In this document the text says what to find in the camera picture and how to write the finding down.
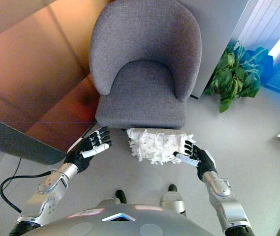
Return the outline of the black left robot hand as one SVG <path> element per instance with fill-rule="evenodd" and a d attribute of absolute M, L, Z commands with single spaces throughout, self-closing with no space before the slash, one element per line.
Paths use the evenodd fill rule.
<path fill-rule="evenodd" d="M 64 163 L 74 164 L 78 173 L 84 171 L 96 154 L 112 146 L 108 126 L 101 127 L 90 135 L 84 133 L 67 151 Z"/>

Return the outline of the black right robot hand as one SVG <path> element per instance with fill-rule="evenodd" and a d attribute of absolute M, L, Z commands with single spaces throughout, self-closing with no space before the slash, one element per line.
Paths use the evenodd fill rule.
<path fill-rule="evenodd" d="M 197 168 L 197 176 L 201 181 L 203 181 L 203 175 L 206 172 L 217 173 L 216 163 L 209 152 L 188 140 L 185 140 L 184 148 L 184 153 L 175 151 L 173 155 L 184 163 L 195 166 Z"/>

